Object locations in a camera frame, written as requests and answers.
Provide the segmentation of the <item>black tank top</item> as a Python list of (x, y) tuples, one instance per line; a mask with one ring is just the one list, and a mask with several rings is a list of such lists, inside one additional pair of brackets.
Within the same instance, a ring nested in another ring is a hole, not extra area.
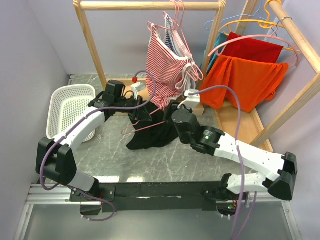
[(150, 148), (162, 148), (170, 144), (178, 137), (178, 132), (172, 122), (163, 122), (164, 112), (149, 102), (145, 106), (146, 110), (151, 114), (152, 121), (138, 121), (129, 117), (134, 125), (132, 140), (126, 145), (129, 150), (147, 150)]

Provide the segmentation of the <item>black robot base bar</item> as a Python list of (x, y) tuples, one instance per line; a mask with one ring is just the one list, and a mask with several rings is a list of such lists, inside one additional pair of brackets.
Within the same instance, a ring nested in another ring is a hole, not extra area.
[(96, 197), (111, 202), (117, 211), (215, 211), (217, 202), (239, 199), (238, 194), (227, 190), (225, 180), (100, 183)]

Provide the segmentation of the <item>pink wire hanger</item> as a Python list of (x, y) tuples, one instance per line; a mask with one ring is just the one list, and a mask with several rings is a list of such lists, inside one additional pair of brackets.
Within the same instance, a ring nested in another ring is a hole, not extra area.
[(131, 125), (122, 129), (122, 135), (133, 134), (142, 131), (155, 130), (160, 131), (176, 131), (171, 120), (164, 120), (165, 113), (158, 108), (152, 101), (146, 105), (146, 108), (152, 116), (152, 121), (134, 121), (129, 117)]

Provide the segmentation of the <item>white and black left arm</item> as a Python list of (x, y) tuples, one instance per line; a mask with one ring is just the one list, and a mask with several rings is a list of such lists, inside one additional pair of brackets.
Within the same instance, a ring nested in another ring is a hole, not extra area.
[(115, 113), (127, 113), (137, 121), (152, 120), (145, 107), (147, 102), (139, 92), (131, 88), (131, 96), (126, 97), (125, 89), (123, 82), (109, 80), (106, 89), (88, 103), (79, 119), (54, 138), (44, 137), (40, 140), (36, 172), (43, 189), (49, 190), (45, 180), (50, 179), (58, 185), (82, 191), (88, 201), (94, 201), (101, 196), (99, 180), (78, 170), (74, 154), (81, 143)]

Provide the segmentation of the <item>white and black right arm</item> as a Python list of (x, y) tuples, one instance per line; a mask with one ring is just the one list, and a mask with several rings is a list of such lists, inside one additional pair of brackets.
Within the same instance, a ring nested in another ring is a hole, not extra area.
[(297, 157), (291, 152), (274, 153), (249, 145), (228, 133), (198, 122), (192, 110), (172, 102), (164, 110), (164, 121), (172, 123), (180, 142), (190, 145), (198, 153), (227, 159), (248, 167), (255, 173), (235, 175), (226, 173), (219, 183), (224, 199), (245, 192), (269, 193), (290, 201), (293, 199), (298, 175)]

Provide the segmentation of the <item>red white striped tank top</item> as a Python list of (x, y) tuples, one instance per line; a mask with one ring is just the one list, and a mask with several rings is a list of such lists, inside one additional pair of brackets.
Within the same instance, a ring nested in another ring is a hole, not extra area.
[(148, 93), (155, 94), (152, 102), (161, 110), (167, 107), (171, 100), (176, 100), (184, 91), (176, 90), (176, 83), (182, 78), (182, 70), (189, 59), (175, 55), (161, 40), (158, 27), (150, 23), (151, 32), (147, 59), (146, 85)]

